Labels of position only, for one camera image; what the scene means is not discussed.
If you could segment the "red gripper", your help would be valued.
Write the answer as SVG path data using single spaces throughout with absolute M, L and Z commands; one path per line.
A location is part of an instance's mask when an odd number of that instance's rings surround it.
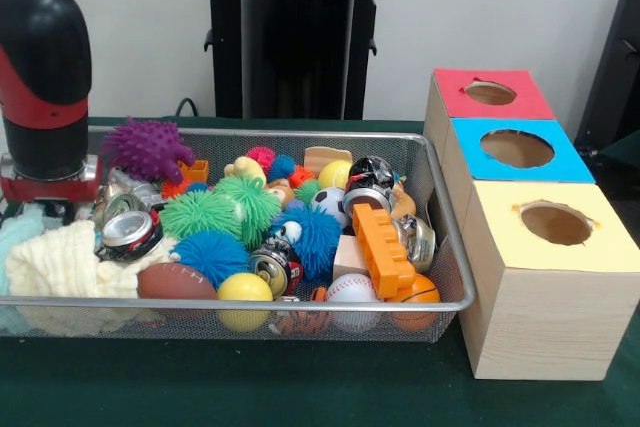
M 101 158 L 89 154 L 83 168 L 71 177 L 34 180 L 19 174 L 11 155 L 4 153 L 1 157 L 1 191 L 6 200 L 13 202 L 64 201 L 59 203 L 59 214 L 64 224 L 71 224 L 76 215 L 73 203 L 95 200 L 101 184 L 101 173 Z

